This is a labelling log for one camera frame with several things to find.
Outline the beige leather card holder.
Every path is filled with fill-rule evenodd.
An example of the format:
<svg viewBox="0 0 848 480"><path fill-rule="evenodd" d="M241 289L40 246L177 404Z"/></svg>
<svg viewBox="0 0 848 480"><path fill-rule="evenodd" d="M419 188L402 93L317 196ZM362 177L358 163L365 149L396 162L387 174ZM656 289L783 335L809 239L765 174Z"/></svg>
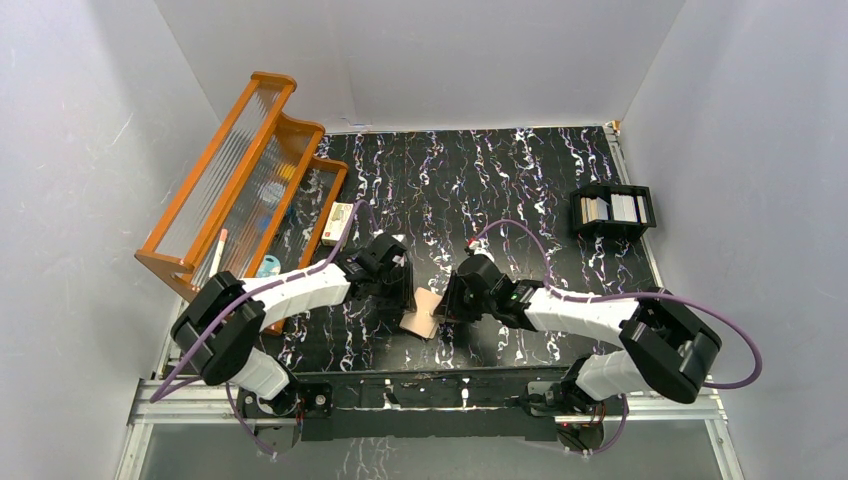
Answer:
<svg viewBox="0 0 848 480"><path fill-rule="evenodd" d="M413 308L402 316L399 327L425 340L433 339L441 325L434 312L442 300L435 292L417 288L413 294Z"/></svg>

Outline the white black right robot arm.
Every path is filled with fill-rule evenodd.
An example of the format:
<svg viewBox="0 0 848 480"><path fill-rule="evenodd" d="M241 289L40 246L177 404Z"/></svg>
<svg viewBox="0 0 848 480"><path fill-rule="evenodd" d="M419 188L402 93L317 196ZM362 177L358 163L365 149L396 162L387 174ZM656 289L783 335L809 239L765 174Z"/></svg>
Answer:
<svg viewBox="0 0 848 480"><path fill-rule="evenodd" d="M536 414L587 414L611 397L637 391L691 404L722 347L710 327L663 291L603 301L549 289L539 280L512 280L480 254L451 273L433 314L456 323L490 315L512 329L563 332L615 346L610 354L576 360L547 388L528 386L520 401Z"/></svg>

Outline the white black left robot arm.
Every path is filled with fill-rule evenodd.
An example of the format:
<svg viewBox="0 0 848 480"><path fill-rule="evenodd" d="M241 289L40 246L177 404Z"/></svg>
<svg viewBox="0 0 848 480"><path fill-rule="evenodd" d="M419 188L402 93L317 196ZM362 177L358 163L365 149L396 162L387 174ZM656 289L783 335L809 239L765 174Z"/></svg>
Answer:
<svg viewBox="0 0 848 480"><path fill-rule="evenodd" d="M235 385L271 414L286 416L297 407L299 382L257 348L260 334L279 320L369 297L409 307L412 272L405 256L397 237L381 233L363 248L285 274L238 279L217 273L175 321L171 338L206 384Z"/></svg>

